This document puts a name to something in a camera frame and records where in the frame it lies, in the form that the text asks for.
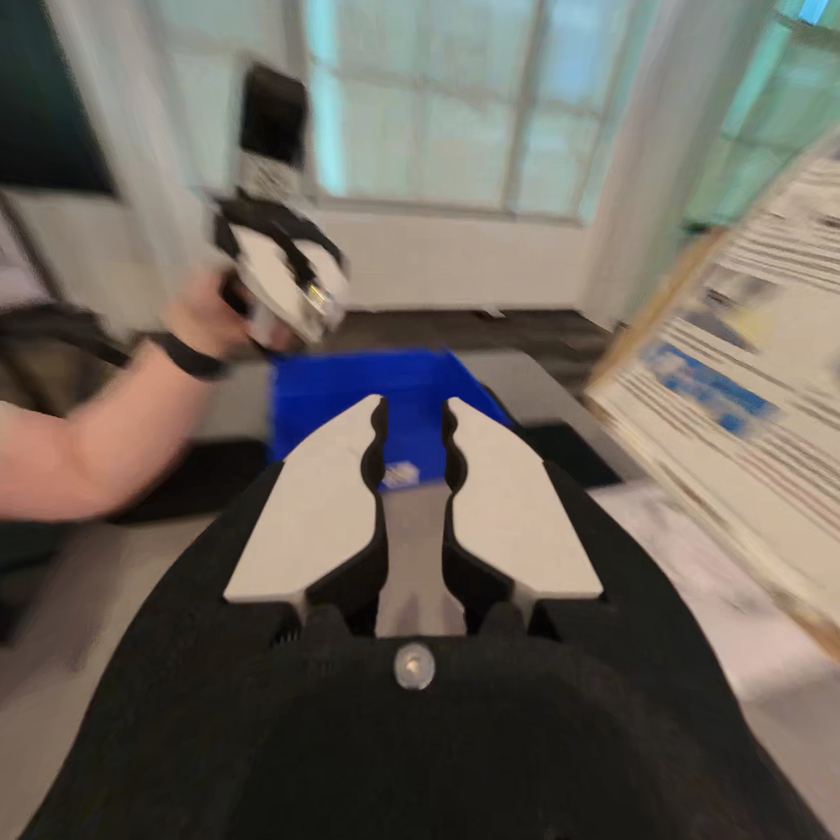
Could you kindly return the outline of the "large dark wall screen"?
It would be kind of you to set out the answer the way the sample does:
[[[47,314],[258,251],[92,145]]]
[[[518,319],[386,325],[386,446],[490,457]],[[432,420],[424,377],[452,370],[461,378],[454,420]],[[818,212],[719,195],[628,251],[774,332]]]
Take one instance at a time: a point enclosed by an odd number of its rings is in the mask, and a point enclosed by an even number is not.
[[[45,2],[1,2],[1,185],[118,194]]]

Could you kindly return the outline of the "person's left hand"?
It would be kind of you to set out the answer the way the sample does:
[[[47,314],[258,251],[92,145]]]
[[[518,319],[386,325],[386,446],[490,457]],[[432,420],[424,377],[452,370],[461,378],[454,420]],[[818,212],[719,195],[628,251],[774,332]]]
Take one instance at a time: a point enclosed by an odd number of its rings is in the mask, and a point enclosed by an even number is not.
[[[167,305],[164,328],[191,350],[217,361],[240,361],[256,352],[249,320],[223,299],[233,271],[214,267],[195,274]]]

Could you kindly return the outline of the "printed poster board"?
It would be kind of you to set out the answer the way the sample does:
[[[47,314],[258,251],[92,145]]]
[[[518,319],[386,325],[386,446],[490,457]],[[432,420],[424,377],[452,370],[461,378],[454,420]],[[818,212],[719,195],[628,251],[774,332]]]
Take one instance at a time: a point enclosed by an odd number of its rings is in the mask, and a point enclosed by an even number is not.
[[[698,240],[585,397],[838,661],[839,132]]]

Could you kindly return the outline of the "large grid window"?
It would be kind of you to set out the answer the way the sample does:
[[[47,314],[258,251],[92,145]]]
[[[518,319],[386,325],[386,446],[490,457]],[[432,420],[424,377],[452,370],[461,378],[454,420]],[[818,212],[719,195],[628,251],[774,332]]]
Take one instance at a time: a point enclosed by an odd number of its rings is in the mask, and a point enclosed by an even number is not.
[[[306,2],[326,196],[588,222],[633,2]]]

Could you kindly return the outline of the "black desk mat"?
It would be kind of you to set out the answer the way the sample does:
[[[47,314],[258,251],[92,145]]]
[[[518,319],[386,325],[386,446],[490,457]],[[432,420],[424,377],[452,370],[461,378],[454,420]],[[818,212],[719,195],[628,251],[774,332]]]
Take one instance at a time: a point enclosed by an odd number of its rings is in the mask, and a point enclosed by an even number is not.
[[[542,460],[558,466],[585,490],[624,483],[624,479],[567,423],[518,425],[515,431]]]

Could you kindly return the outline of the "teal glass window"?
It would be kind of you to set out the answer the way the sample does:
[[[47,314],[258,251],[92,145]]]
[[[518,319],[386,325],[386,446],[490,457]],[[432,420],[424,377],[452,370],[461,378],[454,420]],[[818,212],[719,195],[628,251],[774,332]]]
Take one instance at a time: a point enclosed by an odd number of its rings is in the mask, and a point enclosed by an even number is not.
[[[739,221],[838,115],[839,2],[774,2],[688,202],[685,231]]]

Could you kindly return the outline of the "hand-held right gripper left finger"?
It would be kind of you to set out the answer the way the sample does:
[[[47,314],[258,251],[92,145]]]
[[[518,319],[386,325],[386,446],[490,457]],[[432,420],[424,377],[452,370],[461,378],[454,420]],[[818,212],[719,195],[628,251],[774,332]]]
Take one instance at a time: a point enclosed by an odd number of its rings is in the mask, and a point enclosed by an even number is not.
[[[353,617],[388,573],[380,495],[387,400],[371,394],[295,447],[224,590],[235,605],[286,603],[300,617],[332,605]]]

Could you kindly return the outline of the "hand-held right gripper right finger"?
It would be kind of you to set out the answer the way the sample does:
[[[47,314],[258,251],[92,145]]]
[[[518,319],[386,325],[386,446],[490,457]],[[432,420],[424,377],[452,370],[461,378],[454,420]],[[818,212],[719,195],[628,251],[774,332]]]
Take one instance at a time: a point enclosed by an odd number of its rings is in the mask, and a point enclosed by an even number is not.
[[[537,604],[604,593],[546,462],[517,434],[460,398],[443,407],[442,572],[468,623],[510,603],[527,623]]]

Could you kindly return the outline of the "blue plastic bin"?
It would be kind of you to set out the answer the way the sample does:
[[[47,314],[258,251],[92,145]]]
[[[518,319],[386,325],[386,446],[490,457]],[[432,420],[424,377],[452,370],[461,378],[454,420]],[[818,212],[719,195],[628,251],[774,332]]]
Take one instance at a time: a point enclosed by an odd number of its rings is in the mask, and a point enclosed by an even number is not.
[[[505,427],[514,425],[447,350],[277,356],[269,388],[268,459],[283,460],[320,426],[370,395],[388,402],[386,490],[444,480],[442,405],[447,399],[457,397]]]

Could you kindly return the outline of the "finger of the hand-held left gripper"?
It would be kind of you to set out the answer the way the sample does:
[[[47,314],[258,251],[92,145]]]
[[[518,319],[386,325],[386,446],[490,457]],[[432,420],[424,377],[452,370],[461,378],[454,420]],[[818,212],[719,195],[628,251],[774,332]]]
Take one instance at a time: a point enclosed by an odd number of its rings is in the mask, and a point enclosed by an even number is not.
[[[290,241],[291,252],[273,238],[245,226],[232,226],[238,246],[238,276],[253,298],[250,337],[260,346],[279,346],[280,328],[304,345],[323,337],[322,310],[312,303],[310,287],[320,291],[322,249],[306,240]]]
[[[297,246],[300,252],[302,252],[302,254],[306,257],[310,269],[310,277],[304,280],[302,285],[299,287],[302,299],[302,325],[307,330],[330,330],[325,329],[325,325],[314,316],[313,311],[310,309],[303,296],[302,289],[310,281],[318,281],[322,287],[329,289],[331,293],[339,298],[343,304],[344,320],[350,301],[349,280],[344,274],[340,263],[330,254],[330,252],[328,252],[326,248],[306,239],[296,239],[294,241],[294,245]]]

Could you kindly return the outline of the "silver hex bolt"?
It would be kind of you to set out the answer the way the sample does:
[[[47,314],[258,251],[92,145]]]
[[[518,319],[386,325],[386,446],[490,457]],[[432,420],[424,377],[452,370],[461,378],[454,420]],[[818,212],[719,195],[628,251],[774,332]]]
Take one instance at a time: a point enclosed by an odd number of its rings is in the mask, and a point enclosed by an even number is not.
[[[318,281],[307,283],[302,293],[314,316],[325,325],[324,328],[336,329],[344,317],[341,300],[329,289],[322,287]]]

